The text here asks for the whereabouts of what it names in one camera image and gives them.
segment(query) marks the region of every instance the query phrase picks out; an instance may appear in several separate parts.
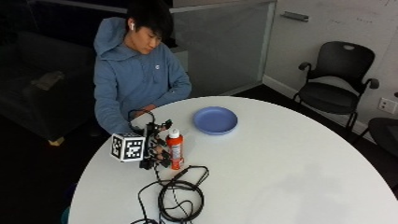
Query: baseboard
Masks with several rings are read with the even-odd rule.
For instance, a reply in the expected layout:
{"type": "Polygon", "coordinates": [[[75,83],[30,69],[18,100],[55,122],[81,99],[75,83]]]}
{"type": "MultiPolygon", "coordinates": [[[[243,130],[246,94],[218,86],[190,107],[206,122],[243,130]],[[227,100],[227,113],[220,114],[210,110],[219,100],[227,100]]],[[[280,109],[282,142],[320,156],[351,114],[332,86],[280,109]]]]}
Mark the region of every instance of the baseboard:
{"type": "MultiPolygon", "coordinates": [[[[271,88],[274,91],[278,91],[280,94],[283,94],[286,97],[292,98],[296,90],[292,89],[291,87],[286,86],[283,83],[279,81],[274,80],[271,77],[263,76],[262,78],[262,84],[266,85],[268,88],[271,88]]],[[[324,113],[322,111],[318,111],[316,109],[311,108],[307,105],[306,106],[308,109],[311,109],[314,112],[316,112],[319,115],[322,115],[324,118],[330,119],[334,123],[336,123],[340,126],[346,126],[346,123],[348,121],[348,116],[347,115],[334,115],[324,113]]],[[[352,132],[359,134],[367,129],[367,124],[362,123],[360,121],[355,121],[354,127],[352,127],[352,132]]],[[[364,135],[364,138],[369,140],[372,143],[372,139],[369,137],[369,134],[367,133],[364,135]]]]}
{"type": "Polygon", "coordinates": [[[258,81],[255,83],[250,83],[250,84],[247,84],[244,86],[240,86],[240,87],[238,87],[238,88],[235,88],[235,89],[232,89],[230,91],[223,92],[222,94],[219,94],[219,96],[231,96],[231,95],[235,95],[236,93],[239,93],[242,91],[247,91],[250,88],[254,88],[255,86],[259,86],[259,85],[262,85],[260,81],[258,81]]]}

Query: blue plate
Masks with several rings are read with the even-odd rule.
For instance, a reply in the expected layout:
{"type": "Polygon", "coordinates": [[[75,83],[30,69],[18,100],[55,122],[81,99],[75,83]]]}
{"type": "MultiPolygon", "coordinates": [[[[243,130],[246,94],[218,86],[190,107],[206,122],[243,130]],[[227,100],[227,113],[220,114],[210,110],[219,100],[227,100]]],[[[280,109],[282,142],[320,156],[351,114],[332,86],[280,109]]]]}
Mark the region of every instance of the blue plate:
{"type": "Polygon", "coordinates": [[[222,135],[235,128],[236,115],[223,107],[208,106],[195,113],[194,124],[203,133],[222,135]]]}

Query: black hair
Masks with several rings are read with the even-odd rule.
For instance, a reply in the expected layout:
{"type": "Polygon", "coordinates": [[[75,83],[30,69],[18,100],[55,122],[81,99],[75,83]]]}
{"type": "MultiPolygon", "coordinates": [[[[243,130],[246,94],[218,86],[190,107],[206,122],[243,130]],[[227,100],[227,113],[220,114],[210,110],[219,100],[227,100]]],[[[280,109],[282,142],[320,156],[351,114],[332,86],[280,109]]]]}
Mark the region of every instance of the black hair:
{"type": "Polygon", "coordinates": [[[134,20],[137,30],[142,26],[147,27],[162,39],[171,35],[172,17],[163,0],[129,0],[125,20],[129,18],[134,20]]]}

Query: dark carpet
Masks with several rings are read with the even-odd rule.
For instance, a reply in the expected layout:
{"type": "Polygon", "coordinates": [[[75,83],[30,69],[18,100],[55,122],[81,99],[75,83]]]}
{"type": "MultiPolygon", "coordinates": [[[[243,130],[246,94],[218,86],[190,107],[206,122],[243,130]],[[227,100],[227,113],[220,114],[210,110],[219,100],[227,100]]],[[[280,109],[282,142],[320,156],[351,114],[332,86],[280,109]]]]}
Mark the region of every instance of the dark carpet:
{"type": "MultiPolygon", "coordinates": [[[[282,105],[292,110],[295,103],[276,91],[260,85],[235,96],[282,105]]],[[[299,113],[310,117],[340,136],[343,127],[324,119],[306,107],[299,113]]],[[[91,136],[94,119],[65,136],[59,147],[0,117],[1,124],[1,216],[0,223],[58,224],[62,211],[69,205],[67,190],[78,182],[85,166],[109,134],[101,130],[91,136]]],[[[385,179],[388,185],[398,183],[398,159],[362,139],[354,146],[385,179]]]]}

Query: orange spray can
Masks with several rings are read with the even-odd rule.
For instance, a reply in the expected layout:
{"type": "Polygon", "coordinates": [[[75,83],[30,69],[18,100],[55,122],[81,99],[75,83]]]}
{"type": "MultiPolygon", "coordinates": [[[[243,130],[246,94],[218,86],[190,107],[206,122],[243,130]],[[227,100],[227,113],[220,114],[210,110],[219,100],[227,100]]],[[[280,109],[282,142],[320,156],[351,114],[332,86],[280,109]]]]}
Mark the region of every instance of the orange spray can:
{"type": "Polygon", "coordinates": [[[179,134],[178,129],[170,129],[169,134],[165,137],[165,143],[169,148],[169,153],[171,157],[171,169],[178,170],[183,165],[183,157],[182,157],[182,143],[183,138],[179,134]]]}

